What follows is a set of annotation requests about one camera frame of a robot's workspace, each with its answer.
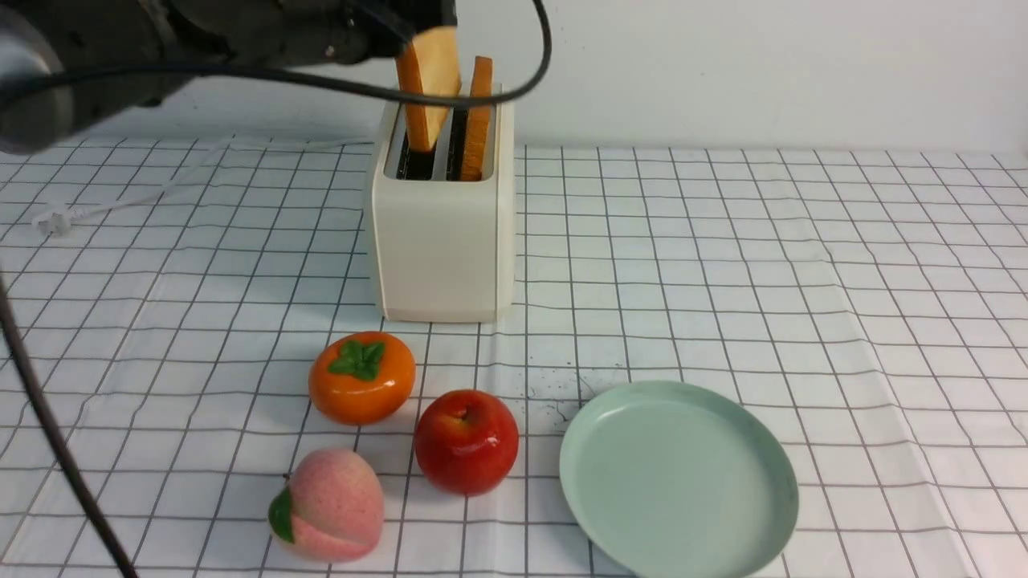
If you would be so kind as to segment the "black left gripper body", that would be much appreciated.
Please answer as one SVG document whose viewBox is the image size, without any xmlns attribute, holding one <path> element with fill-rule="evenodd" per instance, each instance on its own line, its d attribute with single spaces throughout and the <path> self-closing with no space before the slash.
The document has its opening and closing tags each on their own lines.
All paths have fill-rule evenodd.
<svg viewBox="0 0 1028 578">
<path fill-rule="evenodd" d="M 352 66 L 396 58 L 419 33 L 456 23 L 453 1 L 249 1 L 229 11 L 228 61 Z"/>
</svg>

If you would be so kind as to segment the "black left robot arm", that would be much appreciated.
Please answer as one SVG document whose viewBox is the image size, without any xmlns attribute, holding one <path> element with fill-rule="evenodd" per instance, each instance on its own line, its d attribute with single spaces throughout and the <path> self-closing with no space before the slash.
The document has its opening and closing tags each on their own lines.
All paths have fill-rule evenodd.
<svg viewBox="0 0 1028 578">
<path fill-rule="evenodd" d="M 63 71 L 166 62 L 295 68 L 401 55 L 408 38 L 458 23 L 452 1 L 4 1 L 2 87 Z M 40 153 L 192 80 L 149 74 L 79 81 L 2 114 L 2 150 Z"/>
</svg>

